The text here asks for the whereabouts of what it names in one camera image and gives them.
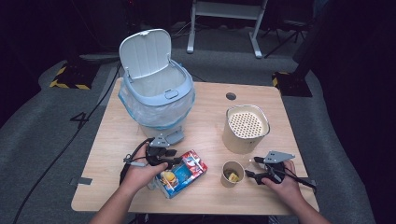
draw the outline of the white shelf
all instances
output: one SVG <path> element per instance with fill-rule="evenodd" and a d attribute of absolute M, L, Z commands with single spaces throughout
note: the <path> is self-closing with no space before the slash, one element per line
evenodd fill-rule
<path fill-rule="evenodd" d="M 260 6 L 243 6 L 235 4 L 197 2 L 196 15 L 257 20 Z"/>
<path fill-rule="evenodd" d="M 256 58 L 261 58 L 262 52 L 260 51 L 256 37 L 257 33 L 259 32 L 260 24 L 262 23 L 262 16 L 264 15 L 266 5 L 267 0 L 262 0 L 261 6 L 245 6 L 226 3 L 200 2 L 199 0 L 193 0 L 191 8 L 191 31 L 189 43 L 187 44 L 187 52 L 194 52 L 195 16 L 199 15 L 256 21 L 254 32 L 249 33 L 248 35 Z"/>

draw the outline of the controller cable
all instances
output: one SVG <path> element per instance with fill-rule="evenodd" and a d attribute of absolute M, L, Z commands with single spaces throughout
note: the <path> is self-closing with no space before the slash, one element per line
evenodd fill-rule
<path fill-rule="evenodd" d="M 146 143 L 150 143 L 152 140 L 154 140 L 154 138 L 148 138 L 148 139 L 146 139 L 145 141 L 143 141 L 142 143 L 140 143 L 139 146 L 137 146 L 137 148 L 134 150 L 134 152 L 133 152 L 132 154 L 127 154 L 127 155 L 126 155 L 126 157 L 125 157 L 124 160 L 125 160 L 125 161 L 127 161 L 127 160 L 136 161 L 136 160 L 138 160 L 138 159 L 146 158 L 146 157 L 140 157 L 140 158 L 135 158 L 135 159 L 134 159 L 134 156 L 136 155 L 137 151 L 139 151 L 139 149 L 140 149 L 143 145 L 145 145 Z M 124 164 L 124 166 L 123 166 L 123 168 L 122 168 L 122 170 L 121 170 L 121 173 L 120 173 L 120 184 L 122 183 L 123 179 L 125 178 L 126 173 L 128 172 L 129 166 L 130 166 L 130 164 L 128 164 L 127 162 L 125 162 L 125 164 Z"/>
<path fill-rule="evenodd" d="M 291 172 L 291 175 L 288 174 L 288 173 L 286 173 L 286 172 L 277 170 L 277 169 L 273 169 L 273 171 L 274 171 L 275 173 L 279 173 L 279 174 L 282 174 L 282 175 L 286 175 L 286 176 L 290 177 L 291 179 L 295 180 L 296 182 L 298 182 L 298 183 L 300 183 L 300 184 L 303 184 L 303 185 L 305 185 L 305 186 L 311 188 L 311 189 L 314 191 L 314 194 L 317 193 L 317 186 L 315 186 L 315 185 L 313 185 L 313 184 L 311 184 L 311 183 L 309 183 L 309 182 L 307 182 L 307 181 L 301 179 L 300 177 L 298 177 L 294 172 L 292 172 L 292 171 L 291 171 L 290 169 L 288 169 L 287 167 L 285 167 L 285 169 L 288 170 L 289 172 Z"/>
<path fill-rule="evenodd" d="M 113 86 L 114 81 L 116 80 L 117 75 L 119 74 L 120 71 L 120 67 L 121 67 L 121 63 L 119 62 L 119 64 L 117 65 L 117 72 L 113 77 L 113 80 L 110 83 L 110 86 L 108 87 L 106 93 L 104 94 L 104 96 L 102 97 L 102 99 L 99 101 L 99 103 L 96 104 L 96 107 L 91 111 L 91 113 L 88 115 L 88 117 L 86 119 L 84 119 L 84 121 L 81 122 L 81 125 L 78 125 L 78 129 L 77 131 L 73 134 L 72 138 L 69 140 L 69 142 L 67 142 L 67 144 L 64 146 L 64 148 L 62 149 L 62 151 L 56 156 L 56 158 L 52 161 L 52 163 L 47 167 L 47 169 L 44 171 L 44 173 L 37 179 L 37 181 L 35 182 L 35 184 L 32 186 L 32 188 L 30 189 L 29 193 L 26 195 L 26 197 L 24 198 L 20 208 L 18 209 L 17 215 L 14 217 L 14 221 L 12 222 L 13 224 L 17 223 L 18 218 L 21 214 L 21 211 L 23 209 L 23 207 L 25 206 L 26 202 L 29 200 L 30 196 L 32 195 L 33 191 L 35 190 L 35 188 L 38 186 L 38 184 L 41 182 L 41 180 L 44 178 L 44 176 L 47 174 L 47 172 L 50 170 L 50 168 L 52 168 L 53 164 L 55 164 L 55 162 L 57 160 L 59 160 L 59 158 L 64 154 L 64 152 L 67 150 L 67 148 L 70 146 L 70 144 L 72 144 L 73 140 L 77 137 L 79 131 L 81 131 L 82 127 L 84 127 L 84 125 L 87 123 L 87 121 L 89 120 L 89 118 L 91 117 L 91 115 L 93 114 L 93 112 L 99 107 L 99 105 L 105 100 L 105 97 L 107 96 L 107 94 L 110 92 L 111 87 Z"/>

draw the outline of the person's left hand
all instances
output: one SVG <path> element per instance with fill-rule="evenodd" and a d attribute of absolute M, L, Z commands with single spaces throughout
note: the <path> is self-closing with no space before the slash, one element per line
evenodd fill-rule
<path fill-rule="evenodd" d="M 136 155 L 134 156 L 134 159 L 145 157 L 147 146 L 148 144 L 142 146 L 139 149 L 139 151 L 137 151 Z M 148 162 L 144 158 L 138 159 L 136 161 L 148 164 Z M 128 188 L 131 189 L 139 190 L 145 187 L 152 180 L 152 178 L 154 178 L 156 174 L 160 173 L 161 171 L 164 171 L 167 166 L 168 166 L 167 162 L 161 163 L 157 166 L 151 166 L 150 164 L 148 164 L 145 167 L 131 165 L 121 185 L 128 186 Z"/>

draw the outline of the gray carpet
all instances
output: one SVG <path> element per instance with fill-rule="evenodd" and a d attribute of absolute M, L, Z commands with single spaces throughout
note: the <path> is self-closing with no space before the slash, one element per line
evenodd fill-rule
<path fill-rule="evenodd" d="M 186 35 L 174 38 L 172 58 L 189 70 L 194 81 L 271 86 L 274 72 L 294 71 L 297 63 L 291 57 L 301 39 L 297 44 L 289 42 L 268 59 L 258 60 L 248 30 L 251 28 L 202 30 L 196 34 L 193 54 L 186 53 Z M 258 40 L 263 54 L 277 44 L 275 32 Z M 117 63 L 101 65 L 89 91 L 50 88 L 62 64 L 42 74 L 42 91 L 0 130 L 0 223 L 12 223 L 31 187 L 77 131 L 78 123 L 69 120 L 95 108 L 117 67 Z M 306 169 L 318 182 L 320 212 L 332 223 L 375 223 L 364 186 L 332 129 L 320 84 L 311 72 L 306 80 L 312 98 L 282 99 Z M 33 191 L 18 223 L 86 223 L 91 219 L 93 213 L 71 209 L 76 188 L 69 182 L 82 173 L 105 109 L 106 100 Z M 294 216 L 279 220 L 298 223 Z"/>

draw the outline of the perforated lid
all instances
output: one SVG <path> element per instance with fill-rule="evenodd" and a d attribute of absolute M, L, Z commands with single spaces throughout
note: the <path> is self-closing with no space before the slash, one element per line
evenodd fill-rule
<path fill-rule="evenodd" d="M 131 78 L 149 76 L 169 64 L 171 49 L 171 37 L 163 29 L 131 35 L 120 44 L 122 67 Z"/>
<path fill-rule="evenodd" d="M 228 123 L 240 138 L 256 138 L 269 133 L 268 120 L 255 105 L 238 105 L 227 111 Z"/>

